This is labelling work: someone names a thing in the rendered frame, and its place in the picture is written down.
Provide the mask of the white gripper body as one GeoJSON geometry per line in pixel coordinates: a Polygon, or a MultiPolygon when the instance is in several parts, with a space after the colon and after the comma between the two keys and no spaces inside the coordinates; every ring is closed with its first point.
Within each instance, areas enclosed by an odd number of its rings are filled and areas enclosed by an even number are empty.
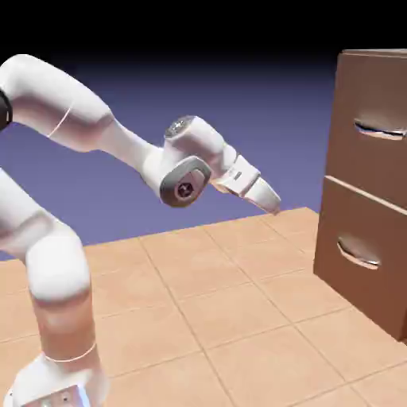
{"type": "Polygon", "coordinates": [[[248,189],[243,199],[269,214],[276,215],[280,211],[280,196],[261,176],[248,189]]]}

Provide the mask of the brown wooden cabinet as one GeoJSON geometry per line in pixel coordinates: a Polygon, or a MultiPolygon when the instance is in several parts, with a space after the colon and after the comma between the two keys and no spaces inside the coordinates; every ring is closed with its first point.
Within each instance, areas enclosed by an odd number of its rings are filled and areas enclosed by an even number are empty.
{"type": "Polygon", "coordinates": [[[407,48],[339,54],[313,270],[407,343],[407,48]]]}

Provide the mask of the brown lower drawer front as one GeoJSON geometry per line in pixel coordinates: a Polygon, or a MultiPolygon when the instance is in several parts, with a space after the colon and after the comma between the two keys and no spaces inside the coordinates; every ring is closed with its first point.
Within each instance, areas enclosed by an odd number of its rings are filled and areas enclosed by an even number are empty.
{"type": "Polygon", "coordinates": [[[407,210],[326,176],[313,271],[389,335],[407,341],[407,210]],[[347,260],[336,244],[342,235],[363,240],[380,267],[347,260]]]}

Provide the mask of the brown drawer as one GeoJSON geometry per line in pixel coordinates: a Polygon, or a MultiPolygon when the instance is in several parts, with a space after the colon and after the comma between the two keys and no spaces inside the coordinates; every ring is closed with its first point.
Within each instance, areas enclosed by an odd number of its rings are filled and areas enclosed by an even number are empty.
{"type": "Polygon", "coordinates": [[[407,209],[407,139],[366,136],[355,119],[407,130],[407,49],[339,55],[326,165],[327,175],[407,209]]]}
{"type": "Polygon", "coordinates": [[[389,335],[407,341],[407,210],[326,176],[313,271],[389,335]],[[342,235],[363,240],[380,267],[347,260],[336,244],[342,235]]]}

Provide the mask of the brown upper drawer front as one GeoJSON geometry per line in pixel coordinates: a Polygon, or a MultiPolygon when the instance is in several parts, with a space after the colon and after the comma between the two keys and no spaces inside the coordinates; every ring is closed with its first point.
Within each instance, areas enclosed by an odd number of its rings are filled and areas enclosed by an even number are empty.
{"type": "Polygon", "coordinates": [[[407,49],[339,55],[326,165],[327,175],[407,209],[407,139],[366,136],[355,119],[407,130],[407,49]]]}

